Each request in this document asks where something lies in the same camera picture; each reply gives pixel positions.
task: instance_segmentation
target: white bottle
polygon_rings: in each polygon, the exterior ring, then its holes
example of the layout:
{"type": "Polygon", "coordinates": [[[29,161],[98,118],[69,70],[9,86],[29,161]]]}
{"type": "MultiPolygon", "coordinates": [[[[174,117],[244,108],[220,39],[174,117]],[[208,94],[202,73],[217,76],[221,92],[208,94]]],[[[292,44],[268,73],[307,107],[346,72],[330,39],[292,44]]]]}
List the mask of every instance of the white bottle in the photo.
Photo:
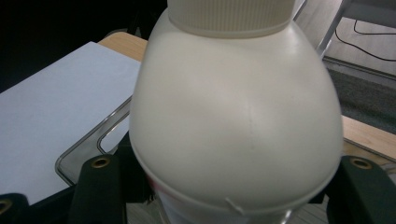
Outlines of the white bottle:
{"type": "Polygon", "coordinates": [[[293,0],[169,0],[131,107],[172,223],[281,223],[332,179],[339,103],[293,0]]]}

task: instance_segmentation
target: chair leg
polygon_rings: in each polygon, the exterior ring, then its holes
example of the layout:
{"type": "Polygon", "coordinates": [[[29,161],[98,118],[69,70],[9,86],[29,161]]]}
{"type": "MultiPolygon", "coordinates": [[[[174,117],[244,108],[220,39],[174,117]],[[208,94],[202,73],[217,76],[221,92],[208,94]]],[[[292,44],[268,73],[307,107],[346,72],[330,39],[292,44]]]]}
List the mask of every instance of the chair leg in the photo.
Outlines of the chair leg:
{"type": "Polygon", "coordinates": [[[329,30],[327,31],[326,35],[323,37],[323,39],[320,41],[319,45],[317,46],[317,54],[320,59],[324,57],[324,53],[326,52],[326,49],[329,47],[331,43],[332,35],[334,34],[335,29],[337,28],[338,24],[343,18],[344,13],[350,7],[352,1],[353,0],[343,0],[340,8],[337,11],[337,14],[335,14],[335,17],[332,20],[332,24],[330,25],[329,30]]]}

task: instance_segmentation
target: gray carpet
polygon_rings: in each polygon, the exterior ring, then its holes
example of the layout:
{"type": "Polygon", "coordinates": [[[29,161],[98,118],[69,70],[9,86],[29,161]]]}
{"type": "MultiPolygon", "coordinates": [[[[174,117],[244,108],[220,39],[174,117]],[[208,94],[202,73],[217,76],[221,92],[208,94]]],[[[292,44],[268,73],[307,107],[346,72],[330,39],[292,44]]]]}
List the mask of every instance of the gray carpet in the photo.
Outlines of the gray carpet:
{"type": "Polygon", "coordinates": [[[342,114],[396,134],[396,90],[329,70],[342,114]]]}

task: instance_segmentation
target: wooden floor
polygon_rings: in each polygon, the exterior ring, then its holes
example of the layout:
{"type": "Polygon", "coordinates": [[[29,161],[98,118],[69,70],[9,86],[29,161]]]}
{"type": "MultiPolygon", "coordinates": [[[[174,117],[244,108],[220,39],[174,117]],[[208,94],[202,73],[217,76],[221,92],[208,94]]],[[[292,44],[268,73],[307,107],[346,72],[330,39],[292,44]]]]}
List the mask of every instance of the wooden floor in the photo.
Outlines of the wooden floor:
{"type": "MultiPolygon", "coordinates": [[[[302,28],[314,48],[327,32],[341,2],[341,0],[307,0],[296,23],[302,28]]],[[[353,30],[354,22],[347,18],[341,20],[337,28],[341,39],[382,58],[396,60],[396,35],[359,35],[353,30]]],[[[396,29],[363,21],[358,21],[357,30],[363,33],[396,33],[396,29]]],[[[335,35],[325,56],[396,76],[396,62],[385,62],[369,56],[340,42],[335,35]]]]}

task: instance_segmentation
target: wooden desk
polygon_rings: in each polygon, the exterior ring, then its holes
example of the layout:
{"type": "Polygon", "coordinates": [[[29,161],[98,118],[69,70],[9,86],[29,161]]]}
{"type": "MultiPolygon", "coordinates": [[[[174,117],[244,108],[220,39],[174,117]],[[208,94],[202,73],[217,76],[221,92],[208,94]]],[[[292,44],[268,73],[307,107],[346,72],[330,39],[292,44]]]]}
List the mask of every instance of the wooden desk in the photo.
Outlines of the wooden desk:
{"type": "MultiPolygon", "coordinates": [[[[142,61],[147,41],[126,33],[115,33],[99,42],[128,57],[142,61]]],[[[396,135],[343,116],[345,153],[362,156],[379,164],[384,158],[396,161],[396,135]]]]}

